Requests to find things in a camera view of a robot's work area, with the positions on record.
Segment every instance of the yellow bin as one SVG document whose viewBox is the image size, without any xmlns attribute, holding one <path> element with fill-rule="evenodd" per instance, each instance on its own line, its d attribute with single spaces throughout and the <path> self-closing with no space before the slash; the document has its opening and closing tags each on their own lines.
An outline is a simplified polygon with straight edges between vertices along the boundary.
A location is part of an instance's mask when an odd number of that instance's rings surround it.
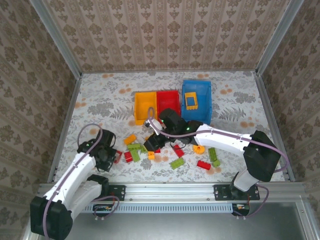
<svg viewBox="0 0 320 240">
<path fill-rule="evenodd" d="M 157 92 L 136 92 L 134 95 L 134 120 L 135 125 L 143 125 L 148 118 L 148 109 L 154 108 L 154 118 L 158 119 L 157 114 Z"/>
</svg>

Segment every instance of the green lego brick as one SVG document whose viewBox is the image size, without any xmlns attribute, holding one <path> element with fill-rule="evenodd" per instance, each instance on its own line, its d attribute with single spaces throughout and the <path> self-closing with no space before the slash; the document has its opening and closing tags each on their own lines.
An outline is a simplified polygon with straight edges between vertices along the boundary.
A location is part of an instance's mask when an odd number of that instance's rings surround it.
<svg viewBox="0 0 320 240">
<path fill-rule="evenodd" d="M 146 147 L 143 144 L 141 144 L 140 150 L 141 150 L 142 154 L 147 154 L 148 153 L 148 150 L 146 149 Z"/>
<path fill-rule="evenodd" d="M 178 158 L 177 160 L 174 160 L 170 163 L 172 170 L 175 170 L 185 164 L 185 161 L 182 157 Z"/>
<path fill-rule="evenodd" d="M 209 148 L 208 153 L 209 153 L 209 157 L 210 157 L 210 162 L 215 162 L 218 160 L 216 150 L 214 147 Z"/>
<path fill-rule="evenodd" d="M 140 157 L 139 157 L 139 154 L 138 154 L 138 150 L 136 150 L 136 149 L 131 150 L 130 153 L 131 153 L 132 159 L 133 159 L 133 161 L 134 161 L 135 163 L 138 162 L 138 161 L 140 161 Z"/>
<path fill-rule="evenodd" d="M 131 150 L 139 150 L 140 149 L 140 144 L 139 143 L 129 144 L 126 147 L 128 148 L 129 151 L 131 151 Z"/>
<path fill-rule="evenodd" d="M 214 168 L 217 168 L 217 167 L 220 166 L 220 161 L 219 161 L 219 160 L 213 161 L 213 162 L 211 162 L 211 164 L 212 164 L 212 166 L 213 166 Z"/>
</svg>

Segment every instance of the wall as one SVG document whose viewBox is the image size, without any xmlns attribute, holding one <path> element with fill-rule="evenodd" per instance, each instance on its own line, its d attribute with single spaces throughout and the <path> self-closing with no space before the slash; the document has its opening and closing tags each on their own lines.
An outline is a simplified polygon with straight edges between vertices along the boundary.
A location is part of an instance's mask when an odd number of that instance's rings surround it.
<svg viewBox="0 0 320 240">
<path fill-rule="evenodd" d="M 305 0 L 262 76 L 296 180 L 320 218 L 320 1 Z"/>
<path fill-rule="evenodd" d="M 0 239 L 14 240 L 45 183 L 75 85 L 28 0 L 0 1 Z"/>
<path fill-rule="evenodd" d="M 45 0 L 82 71 L 255 69 L 289 0 Z"/>
</svg>

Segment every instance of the lego brick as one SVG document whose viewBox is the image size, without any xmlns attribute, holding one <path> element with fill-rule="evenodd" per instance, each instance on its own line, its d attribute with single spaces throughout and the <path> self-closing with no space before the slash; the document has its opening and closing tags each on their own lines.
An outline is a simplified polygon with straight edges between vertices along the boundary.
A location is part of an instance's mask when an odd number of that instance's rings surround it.
<svg viewBox="0 0 320 240">
<path fill-rule="evenodd" d="M 193 151 L 196 153 L 196 154 L 199 154 L 199 155 L 201 155 L 201 154 L 204 154 L 204 152 L 205 152 L 205 147 L 204 146 L 201 146 L 201 145 L 193 145 Z"/>
<path fill-rule="evenodd" d="M 200 168 L 207 169 L 207 170 L 210 170 L 210 168 L 211 168 L 211 164 L 210 163 L 207 163 L 207 162 L 204 162 L 204 161 L 201 161 L 201 160 L 199 160 L 196 165 L 198 167 L 200 167 Z"/>
<path fill-rule="evenodd" d="M 138 162 L 138 161 L 140 161 L 140 157 L 139 157 L 139 154 L 138 154 L 138 150 L 136 150 L 136 149 L 131 150 L 130 153 L 131 153 L 132 159 L 133 159 L 133 161 L 134 161 L 135 163 Z"/>
<path fill-rule="evenodd" d="M 129 151 L 131 150 L 138 150 L 140 149 L 140 143 L 135 143 L 135 144 L 129 144 L 128 146 L 126 146 L 128 148 Z"/>
<path fill-rule="evenodd" d="M 177 160 L 174 160 L 173 162 L 170 162 L 172 170 L 181 167 L 183 164 L 185 164 L 185 160 L 182 157 L 178 158 Z"/>
<path fill-rule="evenodd" d="M 142 154 L 146 154 L 148 152 L 148 150 L 146 149 L 146 147 L 143 144 L 141 144 L 140 150 L 141 150 Z"/>
<path fill-rule="evenodd" d="M 213 161 L 213 162 L 211 162 L 211 164 L 212 164 L 212 166 L 213 166 L 214 168 L 217 168 L 217 167 L 220 166 L 220 161 L 219 161 L 219 160 Z"/>
<path fill-rule="evenodd" d="M 124 158 L 127 163 L 130 163 L 133 160 L 132 155 L 129 151 L 124 153 Z"/>
<path fill-rule="evenodd" d="M 185 98 L 185 108 L 187 110 L 198 109 L 197 94 L 195 92 L 186 92 L 184 94 L 184 98 Z"/>
<path fill-rule="evenodd" d="M 208 149 L 209 157 L 210 157 L 210 162 L 215 162 L 218 160 L 217 154 L 216 154 L 216 149 L 214 147 L 211 147 Z"/>
<path fill-rule="evenodd" d="M 149 160 L 155 159 L 155 152 L 153 152 L 153 151 L 148 151 L 148 159 L 149 159 Z"/>
<path fill-rule="evenodd" d="M 173 151 L 175 152 L 175 154 L 176 154 L 179 158 L 181 158 L 183 155 L 185 155 L 185 153 L 184 153 L 184 151 L 182 151 L 182 150 L 179 149 L 179 148 L 180 148 L 179 145 L 176 144 L 176 145 L 173 146 Z"/>
<path fill-rule="evenodd" d="M 121 159 L 121 156 L 122 156 L 123 152 L 122 151 L 116 151 L 116 154 L 115 154 L 115 159 L 114 159 L 114 164 L 117 164 L 119 163 L 120 159 Z"/>
<path fill-rule="evenodd" d="M 124 144 L 125 144 L 125 145 L 129 145 L 129 144 L 133 143 L 135 140 L 137 140 L 137 137 L 136 137 L 136 135 L 132 134 L 132 135 L 128 136 L 128 137 L 127 137 L 125 140 L 123 140 L 123 141 L 124 141 Z"/>
</svg>

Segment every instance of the plastic bin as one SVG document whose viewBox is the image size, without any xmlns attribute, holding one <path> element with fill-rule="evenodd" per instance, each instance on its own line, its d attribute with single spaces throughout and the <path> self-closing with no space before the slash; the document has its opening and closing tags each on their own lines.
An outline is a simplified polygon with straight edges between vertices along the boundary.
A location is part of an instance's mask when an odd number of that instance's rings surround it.
<svg viewBox="0 0 320 240">
<path fill-rule="evenodd" d="M 186 109 L 185 93 L 196 93 L 198 108 Z M 184 80 L 182 84 L 181 116 L 186 120 L 197 120 L 210 124 L 212 116 L 211 82 L 198 80 Z"/>
<path fill-rule="evenodd" d="M 177 90 L 173 91 L 157 91 L 156 92 L 156 106 L 158 116 L 165 109 L 175 110 L 179 116 L 181 116 L 181 107 L 179 103 L 179 92 Z"/>
<path fill-rule="evenodd" d="M 148 118 L 149 107 L 154 108 L 154 118 L 158 118 L 157 93 L 155 91 L 136 92 L 134 95 L 134 120 L 135 125 L 144 124 Z"/>
</svg>

